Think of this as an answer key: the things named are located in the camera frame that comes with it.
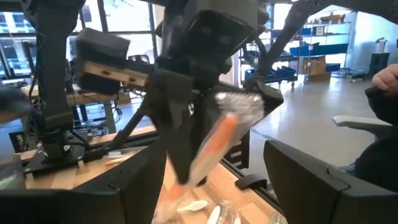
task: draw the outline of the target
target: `cardboard box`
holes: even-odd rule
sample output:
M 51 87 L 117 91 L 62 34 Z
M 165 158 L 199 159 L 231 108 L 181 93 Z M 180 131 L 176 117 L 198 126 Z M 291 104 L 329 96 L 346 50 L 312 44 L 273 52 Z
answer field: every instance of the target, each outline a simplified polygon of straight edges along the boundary
M 330 81 L 331 73 L 326 72 L 324 74 L 309 75 L 306 77 L 308 82 L 327 82 Z
M 289 67 L 297 70 L 297 62 L 290 62 Z M 325 56 L 300 58 L 300 60 L 298 61 L 298 73 L 305 75 L 317 75 L 326 73 Z

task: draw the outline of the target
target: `person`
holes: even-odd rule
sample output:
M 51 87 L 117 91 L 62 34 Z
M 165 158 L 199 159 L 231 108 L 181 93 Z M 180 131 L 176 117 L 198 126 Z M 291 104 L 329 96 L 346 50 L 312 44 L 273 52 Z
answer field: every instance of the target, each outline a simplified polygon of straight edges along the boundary
M 398 64 L 375 74 L 372 83 L 385 93 L 368 98 L 369 105 L 379 119 L 392 124 L 392 130 L 360 155 L 354 163 L 353 175 L 398 192 Z

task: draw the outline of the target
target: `gray floor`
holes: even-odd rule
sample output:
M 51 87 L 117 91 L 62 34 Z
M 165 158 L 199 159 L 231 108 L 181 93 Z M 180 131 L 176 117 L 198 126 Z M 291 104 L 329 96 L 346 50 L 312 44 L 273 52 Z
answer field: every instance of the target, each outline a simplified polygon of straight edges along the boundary
M 331 120 L 336 115 L 374 117 L 364 95 L 370 82 L 332 78 L 304 85 L 302 78 L 294 89 L 282 84 L 285 103 L 253 127 L 250 167 L 245 173 L 267 177 L 262 158 L 266 139 L 277 139 L 335 166 L 353 162 L 374 141 L 372 134 L 338 128 Z

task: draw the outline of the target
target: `plastic wrapper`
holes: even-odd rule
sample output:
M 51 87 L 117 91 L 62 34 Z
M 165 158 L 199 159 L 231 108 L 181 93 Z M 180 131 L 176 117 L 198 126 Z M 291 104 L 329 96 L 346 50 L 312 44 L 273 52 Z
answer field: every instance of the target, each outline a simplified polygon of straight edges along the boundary
M 264 118 L 264 102 L 259 95 L 247 93 L 217 93 L 215 100 L 221 116 L 203 140 L 199 153 L 190 167 L 185 185 L 175 181 L 168 195 L 159 203 L 154 223 L 167 223 L 185 196 L 205 178 L 252 126 Z

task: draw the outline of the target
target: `orange object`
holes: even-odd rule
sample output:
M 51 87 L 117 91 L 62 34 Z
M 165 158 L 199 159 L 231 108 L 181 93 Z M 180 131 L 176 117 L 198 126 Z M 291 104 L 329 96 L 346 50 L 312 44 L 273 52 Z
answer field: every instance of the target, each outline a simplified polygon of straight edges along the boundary
M 204 145 L 203 152 L 199 155 L 195 163 L 192 164 L 193 167 L 197 166 L 205 158 L 209 157 L 211 154 L 216 154 L 228 147 L 231 138 L 235 133 L 235 129 L 238 126 L 238 117 L 233 114 L 225 115 L 217 129 L 209 137 L 206 144 Z
M 117 158 L 117 159 L 112 159 L 110 161 L 106 161 L 105 165 L 106 166 L 111 166 L 111 165 L 116 165 L 116 164 L 120 164 L 126 160 L 128 160 L 130 158 L 130 156 L 124 156 L 122 158 Z

